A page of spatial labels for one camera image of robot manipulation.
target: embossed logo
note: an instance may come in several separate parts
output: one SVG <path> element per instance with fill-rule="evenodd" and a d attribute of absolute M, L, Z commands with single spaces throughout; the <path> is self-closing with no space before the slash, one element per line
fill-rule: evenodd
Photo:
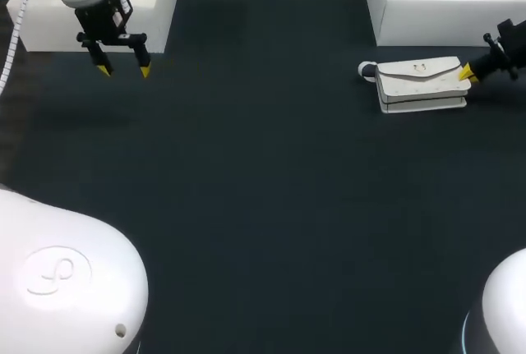
<path fill-rule="evenodd" d="M 74 300 L 91 282 L 91 265 L 79 251 L 65 246 L 52 246 L 32 253 L 21 274 L 22 287 L 30 301 L 54 306 Z"/>

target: logo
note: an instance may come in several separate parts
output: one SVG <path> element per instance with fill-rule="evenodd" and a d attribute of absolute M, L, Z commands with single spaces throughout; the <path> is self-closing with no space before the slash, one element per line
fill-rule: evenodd
<path fill-rule="evenodd" d="M 62 258 L 55 265 L 52 275 L 43 274 L 42 279 L 49 281 L 49 284 L 37 284 L 35 287 L 28 287 L 27 291 L 35 295 L 51 295 L 58 291 L 62 280 L 73 277 L 75 264 L 69 258 Z"/>
<path fill-rule="evenodd" d="M 26 299 L 44 306 L 66 305 L 90 283 L 90 262 L 71 247 L 52 246 L 34 252 L 25 260 L 21 273 Z"/>

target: white purse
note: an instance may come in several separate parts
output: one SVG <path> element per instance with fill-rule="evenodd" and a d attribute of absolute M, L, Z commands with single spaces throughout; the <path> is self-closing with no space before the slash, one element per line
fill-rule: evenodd
<path fill-rule="evenodd" d="M 406 113 L 466 106 L 469 80 L 459 80 L 457 57 L 378 64 L 376 85 L 384 113 Z"/>

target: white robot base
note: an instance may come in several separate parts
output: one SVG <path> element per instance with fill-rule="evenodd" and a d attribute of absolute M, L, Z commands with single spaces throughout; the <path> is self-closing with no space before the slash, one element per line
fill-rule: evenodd
<path fill-rule="evenodd" d="M 491 273 L 450 354 L 526 352 L 526 250 Z"/>
<path fill-rule="evenodd" d="M 116 229 L 0 187 L 0 352 L 136 354 L 145 266 Z"/>

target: dark carpet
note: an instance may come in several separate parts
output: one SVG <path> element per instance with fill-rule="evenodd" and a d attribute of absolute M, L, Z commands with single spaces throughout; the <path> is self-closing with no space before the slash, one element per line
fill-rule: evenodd
<path fill-rule="evenodd" d="M 56 54 L 7 184 L 144 257 L 149 353 L 444 354 L 526 247 L 524 83 L 387 116 L 365 0 L 179 0 L 142 80 Z"/>

